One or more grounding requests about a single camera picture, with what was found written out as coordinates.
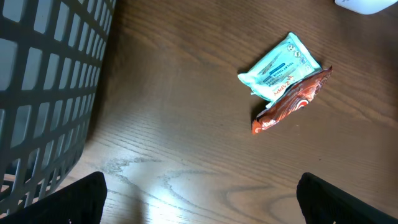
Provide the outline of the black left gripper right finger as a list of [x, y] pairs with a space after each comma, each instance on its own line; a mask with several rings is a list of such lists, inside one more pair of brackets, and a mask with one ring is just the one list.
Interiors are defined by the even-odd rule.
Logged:
[[397, 219], [305, 172], [296, 196], [307, 223], [391, 223]]

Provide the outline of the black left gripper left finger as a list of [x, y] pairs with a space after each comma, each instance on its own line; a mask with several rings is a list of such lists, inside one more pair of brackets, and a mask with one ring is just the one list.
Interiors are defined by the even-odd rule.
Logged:
[[107, 197], [102, 172], [94, 172], [18, 212], [3, 224], [99, 224]]

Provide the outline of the orange brown snack bag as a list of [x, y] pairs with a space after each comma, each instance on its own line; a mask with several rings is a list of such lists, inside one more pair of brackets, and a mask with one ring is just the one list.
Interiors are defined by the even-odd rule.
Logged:
[[330, 78], [332, 71], [333, 67], [330, 66], [292, 85], [273, 106], [256, 116], [252, 122], [252, 133], [258, 134], [265, 131], [289, 114], [308, 105]]

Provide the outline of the teal snack wrapper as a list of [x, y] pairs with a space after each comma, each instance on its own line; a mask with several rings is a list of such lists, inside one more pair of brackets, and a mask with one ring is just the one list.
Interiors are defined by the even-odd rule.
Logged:
[[294, 33], [276, 45], [239, 80], [253, 95], [266, 100], [266, 108], [273, 106], [289, 87], [322, 70], [306, 46]]

